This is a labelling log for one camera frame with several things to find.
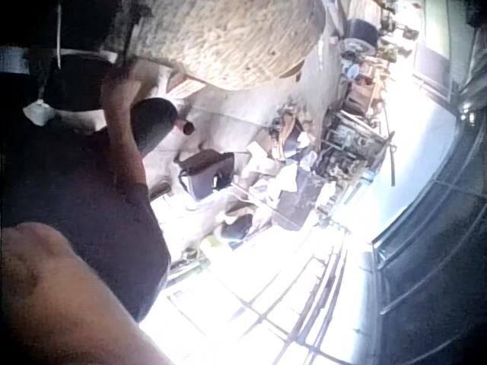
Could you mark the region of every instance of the black shirt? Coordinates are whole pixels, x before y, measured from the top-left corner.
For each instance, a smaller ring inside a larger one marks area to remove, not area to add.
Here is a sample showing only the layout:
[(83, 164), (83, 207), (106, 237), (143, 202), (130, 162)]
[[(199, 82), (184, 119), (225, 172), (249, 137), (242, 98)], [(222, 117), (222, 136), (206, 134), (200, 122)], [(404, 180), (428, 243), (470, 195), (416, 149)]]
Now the black shirt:
[(170, 266), (147, 186), (116, 186), (106, 151), (70, 131), (35, 129), (12, 156), (2, 179), (2, 226), (56, 228), (143, 320)]

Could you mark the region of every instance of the person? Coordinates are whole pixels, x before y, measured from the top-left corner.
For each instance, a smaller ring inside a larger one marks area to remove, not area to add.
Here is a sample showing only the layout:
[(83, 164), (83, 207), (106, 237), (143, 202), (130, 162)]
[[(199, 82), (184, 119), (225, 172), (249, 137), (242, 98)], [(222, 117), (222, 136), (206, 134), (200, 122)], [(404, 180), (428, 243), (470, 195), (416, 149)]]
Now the person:
[(172, 364), (69, 241), (31, 222), (2, 230), (2, 344), (24, 364)]
[(92, 135), (35, 126), (22, 108), (37, 95), (29, 75), (2, 74), (2, 227), (38, 222), (59, 231), (141, 322), (170, 267), (151, 209), (142, 158), (174, 127), (175, 107), (153, 98), (132, 105), (133, 68), (103, 81), (107, 127)]

